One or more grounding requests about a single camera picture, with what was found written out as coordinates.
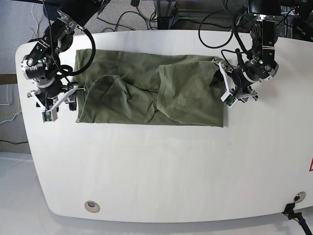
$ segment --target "red warning label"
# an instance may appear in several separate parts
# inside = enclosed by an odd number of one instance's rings
[[[312,162],[311,162],[310,171],[313,171],[313,159],[312,159]]]

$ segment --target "screw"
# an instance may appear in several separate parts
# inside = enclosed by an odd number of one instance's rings
[[[27,61],[27,65],[28,65],[28,66],[32,66],[32,65],[33,65],[33,62],[34,62],[33,59],[32,59],[32,58],[29,58],[28,61]]]
[[[269,72],[271,70],[271,66],[270,65],[265,65],[265,71]]]

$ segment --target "black clamp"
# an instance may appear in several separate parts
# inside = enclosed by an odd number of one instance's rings
[[[287,204],[283,214],[286,215],[289,220],[291,220],[291,219],[298,219],[297,222],[301,225],[301,227],[303,228],[305,234],[306,235],[312,235],[312,232],[309,229],[309,227],[307,225],[307,222],[303,218],[302,213],[301,212],[295,213],[293,211],[294,206],[295,206],[295,203]]]

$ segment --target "white table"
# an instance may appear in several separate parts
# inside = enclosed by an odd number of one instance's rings
[[[203,32],[217,46],[228,32]],[[97,49],[163,55],[220,56],[205,48],[197,31],[136,31],[94,34]],[[248,34],[241,34],[251,45]],[[305,191],[296,208],[313,206],[313,44],[279,38],[280,69],[256,84],[257,102],[238,103],[225,114],[225,128],[75,123],[63,104],[56,122],[43,123],[26,97],[20,62],[35,43],[16,53],[26,132],[49,208],[56,214],[111,221],[196,222],[282,212]],[[75,51],[90,48],[75,36],[61,54],[74,66]],[[225,47],[238,47],[235,39]],[[235,55],[227,54],[229,59]],[[90,213],[86,201],[101,210]]]

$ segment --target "circular hole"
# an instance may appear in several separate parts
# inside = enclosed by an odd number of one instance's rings
[[[85,209],[91,213],[98,213],[100,211],[100,206],[93,201],[85,202]]]
[[[96,204],[94,202],[88,202],[88,206],[94,207]]]
[[[295,202],[299,201],[299,199],[300,199],[299,196],[295,196],[295,197],[294,197],[294,201],[295,201]]]

